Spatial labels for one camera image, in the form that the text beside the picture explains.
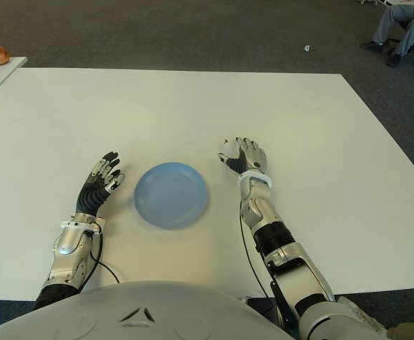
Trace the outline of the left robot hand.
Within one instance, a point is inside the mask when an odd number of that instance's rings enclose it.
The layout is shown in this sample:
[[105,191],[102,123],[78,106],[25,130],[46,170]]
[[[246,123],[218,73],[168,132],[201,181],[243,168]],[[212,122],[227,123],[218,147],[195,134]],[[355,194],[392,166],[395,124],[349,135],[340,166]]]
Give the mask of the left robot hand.
[[96,216],[107,198],[124,181],[125,174],[116,167],[117,152],[109,152],[94,165],[77,197],[75,213]]

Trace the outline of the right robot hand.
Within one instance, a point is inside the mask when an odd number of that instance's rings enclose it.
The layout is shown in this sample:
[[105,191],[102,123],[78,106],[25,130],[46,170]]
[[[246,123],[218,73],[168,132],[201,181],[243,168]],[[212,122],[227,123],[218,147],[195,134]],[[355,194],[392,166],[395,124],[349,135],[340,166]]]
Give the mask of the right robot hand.
[[255,141],[247,137],[236,137],[233,144],[238,152],[236,157],[229,157],[222,152],[218,154],[219,160],[229,169],[237,174],[246,171],[257,171],[264,174],[267,171],[266,153]]

